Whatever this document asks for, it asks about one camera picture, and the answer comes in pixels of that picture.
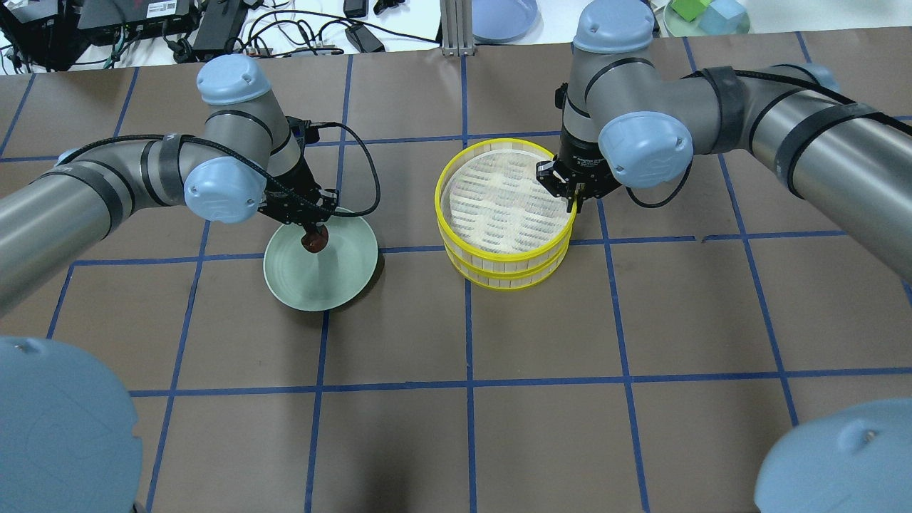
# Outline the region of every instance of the yellow rim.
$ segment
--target yellow rim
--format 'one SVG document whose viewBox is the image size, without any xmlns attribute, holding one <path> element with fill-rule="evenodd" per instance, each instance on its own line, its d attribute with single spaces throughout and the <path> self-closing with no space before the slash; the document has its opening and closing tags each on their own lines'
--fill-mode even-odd
<svg viewBox="0 0 912 513">
<path fill-rule="evenodd" d="M 545 274 L 545 275 L 542 276 L 541 278 L 536 279 L 536 280 L 535 280 L 534 282 L 532 282 L 532 283 L 529 283 L 529 284 L 526 284 L 526 285 L 521 285 L 520 287 L 495 287 L 495 286 L 493 286 L 493 285 L 487 285 L 487 284 L 485 284 L 485 283 L 482 283 L 482 282 L 478 281 L 477 279 L 475 279 L 475 278 L 469 276 L 469 275 L 468 275 L 465 271 L 463 271 L 458 265 L 456 265 L 456 261 L 453 260 L 453 255 L 452 255 L 449 251 L 447 252 L 447 256 L 450 257 L 450 261 L 452 262 L 453 267 L 456 269 L 456 272 L 458 272 L 459 274 L 461 274 L 462 277 L 468 279 L 469 281 L 471 281 L 472 283 L 474 283 L 475 285 L 477 285 L 477 286 L 479 286 L 479 287 L 487 288 L 487 289 L 489 289 L 489 290 L 497 290 L 498 292 L 502 292 L 502 291 L 505 291 L 505 290 L 523 290 L 524 288 L 534 287 L 534 286 L 538 285 L 539 283 L 542 283 L 543 281 L 545 281 L 546 279 L 548 279 L 548 278 L 549 278 L 551 275 L 553 275 L 554 272 L 560 267 L 560 265 L 554 266 L 553 269 L 551 269 L 550 271 L 548 271 L 547 274 Z"/>
<path fill-rule="evenodd" d="M 440 195 L 443 193 L 443 186 L 446 182 L 448 175 L 450 174 L 450 169 L 452 168 L 453 164 L 455 164 L 459 159 L 461 159 L 463 156 L 465 156 L 466 153 L 476 150 L 479 146 L 484 146 L 487 144 L 508 143 L 508 142 L 522 144 L 523 146 L 530 146 L 530 147 L 535 148 L 536 150 L 542 152 L 543 154 L 547 155 L 548 158 L 554 157 L 553 153 L 549 152 L 548 150 L 539 146 L 538 144 L 535 144 L 534 142 L 523 141 L 522 139 L 501 138 L 501 139 L 489 139 L 487 141 L 476 142 L 475 144 L 473 144 L 472 146 L 469 146 L 465 150 L 462 150 L 461 152 L 456 153 L 456 156 L 453 157 L 452 159 L 450 159 L 449 162 L 447 162 L 447 165 L 443 168 L 443 173 L 440 174 L 440 179 L 437 180 L 437 187 L 434 189 L 434 210 L 437 212 L 437 222 L 440 225 L 440 228 L 446 234 L 446 236 L 451 241 L 453 241 L 456 244 L 456 246 L 458 246 L 460 249 L 462 249 L 466 253 L 469 253 L 470 255 L 473 255 L 475 257 L 485 258 L 487 260 L 491 260 L 493 262 L 498 262 L 498 263 L 520 262 L 523 260 L 529 260 L 531 258 L 539 257 L 539 256 L 543 255 L 544 253 L 547 253 L 548 251 L 553 249 L 554 246 L 559 244 L 561 242 L 561 239 L 563 239 L 565 237 L 568 239 L 570 238 L 569 233 L 571 230 L 573 230 L 573 223 L 576 220 L 576 209 L 573 208 L 570 211 L 570 219 L 567 221 L 567 226 L 565 226 L 564 229 L 561 230 L 561 232 L 559 234 L 557 234 L 557 236 L 555 238 L 551 239 L 543 246 L 540 246 L 531 251 L 526 251 L 524 253 L 510 253 L 510 254 L 491 253 L 490 251 L 484 251 L 477 247 L 471 246 L 469 243 L 465 242 L 459 236 L 456 235 L 456 232 L 454 232 L 452 230 L 452 228 L 450 228 L 450 225 L 447 224 L 446 219 L 443 217 L 443 209 L 440 206 Z"/>
<path fill-rule="evenodd" d="M 450 248 L 450 246 L 448 246 L 446 244 L 446 241 L 443 241 L 443 242 L 444 242 L 444 249 L 446 249 L 447 254 L 450 255 L 453 259 L 455 259 L 457 262 L 459 262 L 463 266 L 466 266 L 471 272 L 473 272 L 477 275 L 480 275 L 480 276 L 489 277 L 491 279 L 522 279 L 524 277 L 530 277 L 531 275 L 533 275 L 535 273 L 540 273 L 540 272 L 542 272 L 543 269 L 545 269 L 548 266 L 550 266 L 551 264 L 553 264 L 555 262 L 555 260 L 557 260 L 558 258 L 561 257 L 561 255 L 565 254 L 567 252 L 567 248 L 570 247 L 570 241 L 568 240 L 565 244 L 563 244 L 561 246 L 561 248 L 556 253 L 549 256 L 548 259 L 545 260 L 544 262 L 542 262 L 541 264 L 537 264 L 534 267 L 529 267 L 527 269 L 523 269 L 520 271 L 497 272 L 497 271 L 491 271 L 489 269 L 478 268 L 478 266 L 475 266 L 474 264 L 472 264 L 470 262 L 466 262 L 459 255 L 456 255 L 453 252 L 453 250 Z"/>
</svg>

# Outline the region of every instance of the black band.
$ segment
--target black band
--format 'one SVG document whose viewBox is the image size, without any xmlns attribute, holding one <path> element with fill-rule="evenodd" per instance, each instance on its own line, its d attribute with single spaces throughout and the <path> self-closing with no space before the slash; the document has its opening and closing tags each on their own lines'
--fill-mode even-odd
<svg viewBox="0 0 912 513">
<path fill-rule="evenodd" d="M 806 75 L 807 78 L 811 79 L 811 81 L 812 81 L 814 84 L 817 84 L 818 86 L 820 85 L 820 80 L 818 80 L 817 77 L 815 77 L 810 71 L 808 71 L 807 69 L 802 68 L 801 66 L 797 66 L 797 65 L 794 65 L 794 64 L 777 64 L 777 65 L 773 66 L 773 68 L 794 68 L 794 69 L 797 69 L 797 70 L 801 71 L 804 75 Z"/>
<path fill-rule="evenodd" d="M 826 109 L 819 110 L 798 123 L 779 146 L 776 152 L 776 174 L 780 180 L 784 180 L 789 186 L 792 194 L 802 198 L 795 191 L 792 183 L 795 164 L 801 158 L 804 150 L 814 142 L 820 134 L 830 130 L 843 121 L 855 120 L 858 118 L 870 117 L 877 114 L 877 110 L 864 103 L 849 103 L 848 105 L 834 105 Z"/>
<path fill-rule="evenodd" d="M 107 165 L 101 161 L 92 161 L 86 159 L 80 162 L 92 162 L 95 165 L 101 166 L 106 170 L 110 171 L 111 174 L 120 178 L 120 181 L 123 182 L 123 186 L 127 188 L 127 192 L 130 193 L 130 215 L 133 215 L 136 212 L 136 193 L 133 191 L 133 186 L 130 185 L 130 181 L 127 180 L 127 177 L 123 175 L 120 171 L 115 169 L 113 166 Z"/>
<path fill-rule="evenodd" d="M 651 62 L 649 62 L 648 60 L 641 58 L 641 57 L 628 57 L 628 58 L 622 58 L 622 59 L 616 60 L 616 61 L 612 62 L 611 64 L 605 66 L 604 68 L 599 69 L 598 73 L 596 73 L 592 77 L 592 79 L 589 80 L 589 83 L 586 85 L 586 92 L 583 94 L 583 99 L 589 99 L 589 90 L 592 88 L 592 86 L 594 86 L 596 84 L 596 82 L 599 79 L 602 78 L 602 75 L 605 75 L 608 71 L 611 71 L 614 68 L 618 68 L 618 67 L 624 66 L 625 64 L 631 64 L 634 62 L 638 62 L 640 64 L 648 64 L 652 68 L 655 67 L 655 66 L 652 66 Z"/>
<path fill-rule="evenodd" d="M 753 124 L 751 125 L 751 133 L 748 134 L 747 138 L 747 151 L 753 155 L 753 134 L 757 132 L 757 127 L 760 126 L 760 121 L 763 121 L 763 116 L 766 116 L 766 113 L 775 107 L 780 101 L 792 96 L 794 93 L 803 91 L 804 89 L 792 89 L 785 91 L 783 94 L 777 96 L 773 101 L 766 104 L 766 107 L 760 111 L 760 114 L 757 114 L 757 117 L 754 118 Z"/>
<path fill-rule="evenodd" d="M 567 97 L 567 105 L 570 106 L 570 109 L 573 109 L 573 112 L 579 114 L 580 116 L 583 116 L 584 118 L 591 119 L 588 112 L 580 109 L 579 107 L 574 105 L 574 103 L 572 101 L 570 101 L 569 96 Z"/>
<path fill-rule="evenodd" d="M 209 120 L 211 120 L 212 118 L 216 118 L 218 116 L 240 116 L 247 120 L 253 121 L 254 123 L 263 127 L 263 130 L 265 130 L 266 133 L 269 135 L 269 141 L 271 141 L 273 139 L 273 132 L 271 130 L 269 130 L 269 126 L 266 125 L 266 123 L 264 123 L 263 120 L 257 118 L 253 114 L 244 112 L 243 110 L 231 110 L 231 109 L 217 110 L 216 112 L 213 112 L 212 114 L 210 114 L 208 118 L 206 118 L 206 122 L 208 123 Z"/>
<path fill-rule="evenodd" d="M 114 231 L 115 228 L 120 226 L 120 223 L 123 222 L 124 219 L 123 203 L 120 202 L 120 196 L 117 194 L 114 186 L 108 183 L 101 173 L 82 167 L 78 163 L 71 163 L 56 167 L 54 170 L 42 174 L 38 179 L 40 180 L 45 176 L 53 176 L 55 174 L 69 176 L 79 180 L 85 185 L 88 185 L 88 187 L 95 191 L 95 194 L 101 198 L 101 201 L 104 202 L 105 206 L 108 208 L 109 216 L 108 231 L 105 233 L 105 237 Z"/>
<path fill-rule="evenodd" d="M 155 188 L 152 187 L 152 180 L 149 179 L 149 152 L 152 150 L 152 145 L 154 145 L 155 142 L 156 141 L 147 142 L 145 148 L 142 149 L 142 155 L 140 156 L 140 175 L 142 176 L 142 184 L 146 186 L 146 192 L 149 193 L 149 197 L 152 198 L 152 201 L 161 206 L 169 206 L 163 202 L 155 192 Z"/>
<path fill-rule="evenodd" d="M 271 157 L 271 156 L 275 155 L 276 153 L 279 153 L 281 150 L 284 150 L 285 146 L 287 146 L 289 142 L 291 142 L 291 130 L 289 130 L 288 135 L 285 136 L 285 142 L 283 142 L 282 144 L 279 144 L 278 146 L 273 148 L 273 150 L 271 152 L 269 152 L 269 156 Z"/>
<path fill-rule="evenodd" d="M 159 148 L 159 180 L 161 188 L 172 203 L 180 203 L 183 197 L 183 178 L 181 177 L 182 135 L 169 133 L 161 139 Z"/>
<path fill-rule="evenodd" d="M 744 86 L 732 67 L 705 68 L 702 76 L 719 101 L 719 132 L 710 153 L 725 153 L 738 147 L 744 127 Z"/>
</svg>

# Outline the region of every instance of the tiled surface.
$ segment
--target tiled surface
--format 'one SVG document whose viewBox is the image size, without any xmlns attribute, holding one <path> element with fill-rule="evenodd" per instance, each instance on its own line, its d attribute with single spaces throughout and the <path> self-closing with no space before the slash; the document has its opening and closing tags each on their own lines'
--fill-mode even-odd
<svg viewBox="0 0 912 513">
<path fill-rule="evenodd" d="M 912 62 L 890 49 L 905 30 L 803 38 L 849 96 L 908 116 L 897 84 Z M 804 56 L 795 34 L 689 48 L 700 67 Z M 666 79 L 690 71 L 683 40 L 651 53 Z M 539 287 L 467 287 L 440 251 L 436 177 L 493 131 L 555 151 L 569 64 L 566 45 L 481 47 L 464 66 L 434 51 L 266 61 L 286 113 L 374 140 L 374 286 L 328 313 L 289 310 L 262 279 L 275 222 L 150 210 L 79 257 L 58 315 L 66 269 L 0 331 L 50 328 L 132 390 L 139 499 L 155 513 L 754 511 L 757 468 L 792 417 L 912 393 L 912 290 L 742 152 L 724 169 L 698 157 L 656 211 L 624 191 L 587 202 Z M 0 154 L 0 194 L 52 163 L 35 158 L 112 135 L 122 111 L 120 133 L 198 131 L 195 88 L 174 92 L 196 70 L 142 69 L 126 109 L 133 70 L 39 76 Z M 26 86 L 0 79 L 0 124 Z M 372 198 L 350 137 L 307 151 L 326 187 L 343 154 L 343 205 Z"/>
</svg>

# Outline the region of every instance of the robotic arm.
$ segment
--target robotic arm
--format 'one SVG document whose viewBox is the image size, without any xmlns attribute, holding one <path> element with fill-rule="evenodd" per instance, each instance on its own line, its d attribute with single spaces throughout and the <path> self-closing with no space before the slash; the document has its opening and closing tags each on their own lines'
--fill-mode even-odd
<svg viewBox="0 0 912 513">
<path fill-rule="evenodd" d="M 336 212 L 335 191 L 321 190 L 304 158 L 317 129 L 335 123 L 287 118 L 246 56 L 215 59 L 197 86 L 211 111 L 201 138 L 98 141 L 0 200 L 0 316 L 141 208 L 186 204 L 226 223 L 260 212 L 301 225 L 314 253 L 326 246 L 329 216 L 353 215 Z"/>
<path fill-rule="evenodd" d="M 561 147 L 541 162 L 554 196 L 600 198 L 675 179 L 693 155 L 749 151 L 901 277 L 912 281 L 912 131 L 821 86 L 820 66 L 703 69 L 665 82 L 649 57 L 653 15 L 636 0 L 583 12 L 556 94 Z"/>
</svg>

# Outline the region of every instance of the plate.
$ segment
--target plate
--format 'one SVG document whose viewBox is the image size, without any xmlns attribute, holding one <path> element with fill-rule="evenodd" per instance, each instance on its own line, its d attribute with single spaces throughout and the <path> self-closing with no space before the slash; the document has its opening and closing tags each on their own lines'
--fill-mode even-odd
<svg viewBox="0 0 912 513">
<path fill-rule="evenodd" d="M 535 24 L 535 0 L 472 0 L 472 33 L 480 43 L 509 43 Z"/>
<path fill-rule="evenodd" d="M 700 28 L 700 20 L 703 18 L 703 15 L 697 16 L 693 21 L 685 21 L 684 18 L 676 13 L 670 6 L 666 6 L 662 12 L 665 28 L 672 37 L 718 36 L 717 34 L 709 34 Z M 741 23 L 735 28 L 735 31 L 732 32 L 732 34 L 747 34 L 750 31 L 751 17 L 745 13 L 744 19 L 742 19 Z"/>
<path fill-rule="evenodd" d="M 319 253 L 301 246 L 305 232 L 298 225 L 279 227 L 266 246 L 266 285 L 276 299 L 293 309 L 322 311 L 341 306 L 358 295 L 377 267 L 377 238 L 363 218 L 333 216 L 326 221 L 326 229 L 329 242 Z"/>
</svg>

